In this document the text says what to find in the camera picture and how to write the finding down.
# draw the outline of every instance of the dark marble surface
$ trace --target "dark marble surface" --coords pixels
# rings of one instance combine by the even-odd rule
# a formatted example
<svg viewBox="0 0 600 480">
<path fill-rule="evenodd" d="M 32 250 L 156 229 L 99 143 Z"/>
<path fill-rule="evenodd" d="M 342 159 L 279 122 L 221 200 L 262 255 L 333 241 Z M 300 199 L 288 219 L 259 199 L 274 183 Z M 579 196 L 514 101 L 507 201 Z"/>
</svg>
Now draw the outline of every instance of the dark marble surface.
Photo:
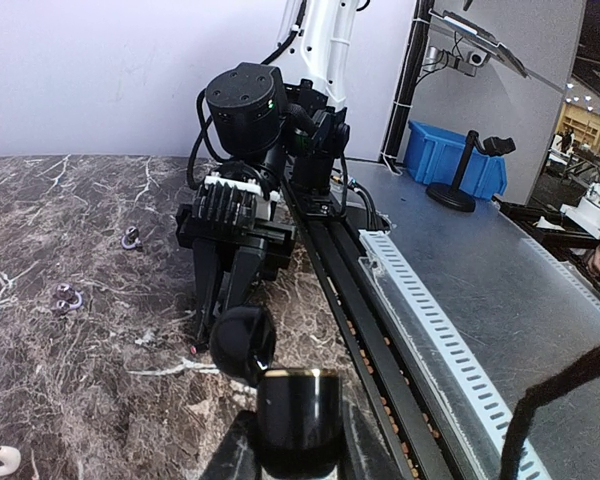
<svg viewBox="0 0 600 480">
<path fill-rule="evenodd" d="M 23 456 L 9 478 L 34 477 L 35 454 L 41 480 L 197 479 L 235 415 L 253 408 L 253 390 L 188 353 L 192 255 L 173 219 L 191 197 L 184 162 L 0 158 L 0 445 Z M 143 252 L 120 247 L 130 225 Z M 53 315 L 59 282 L 83 293 L 84 308 Z M 301 246 L 254 300 L 273 313 L 277 364 L 338 368 L 371 419 Z"/>
</svg>

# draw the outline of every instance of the blue plastic bin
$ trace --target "blue plastic bin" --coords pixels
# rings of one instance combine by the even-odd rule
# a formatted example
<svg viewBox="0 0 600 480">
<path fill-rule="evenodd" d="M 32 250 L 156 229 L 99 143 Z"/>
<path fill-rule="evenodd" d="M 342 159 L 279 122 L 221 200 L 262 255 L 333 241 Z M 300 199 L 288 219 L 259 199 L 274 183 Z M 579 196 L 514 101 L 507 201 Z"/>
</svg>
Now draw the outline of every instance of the blue plastic bin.
<svg viewBox="0 0 600 480">
<path fill-rule="evenodd" d="M 418 183 L 451 185 L 464 150 L 465 135 L 424 123 L 409 121 L 411 137 L 405 156 L 407 171 Z M 488 157 L 473 150 L 462 190 L 476 198 L 490 200 L 507 188 L 504 158 Z"/>
</svg>

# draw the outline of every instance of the bolt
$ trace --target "bolt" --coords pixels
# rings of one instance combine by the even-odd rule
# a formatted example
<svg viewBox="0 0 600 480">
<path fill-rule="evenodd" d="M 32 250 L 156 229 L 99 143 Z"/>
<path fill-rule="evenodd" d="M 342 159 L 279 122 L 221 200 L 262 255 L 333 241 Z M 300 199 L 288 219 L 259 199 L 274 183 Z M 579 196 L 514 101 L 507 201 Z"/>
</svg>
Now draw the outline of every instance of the bolt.
<svg viewBox="0 0 600 480">
<path fill-rule="evenodd" d="M 68 283 L 61 283 L 56 287 L 56 298 L 61 301 L 70 302 L 76 296 L 76 291 Z"/>
<path fill-rule="evenodd" d="M 133 243 L 140 236 L 140 232 L 138 231 L 138 229 L 136 227 L 129 227 L 129 228 L 127 228 L 127 233 L 125 235 L 127 236 L 129 243 Z"/>
<path fill-rule="evenodd" d="M 52 310 L 58 316 L 66 315 L 71 310 L 71 305 L 64 300 L 58 300 Z"/>
</svg>

